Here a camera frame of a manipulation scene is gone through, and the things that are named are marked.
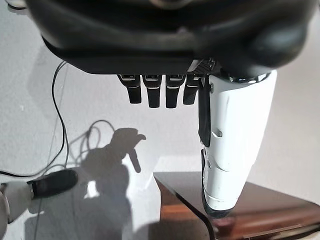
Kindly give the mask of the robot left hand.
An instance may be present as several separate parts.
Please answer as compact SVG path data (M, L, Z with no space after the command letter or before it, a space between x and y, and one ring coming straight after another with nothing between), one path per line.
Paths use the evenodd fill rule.
M198 97L201 196L235 207L265 133L277 69L302 51L316 0L28 0L45 45L90 74L117 75L133 104Z

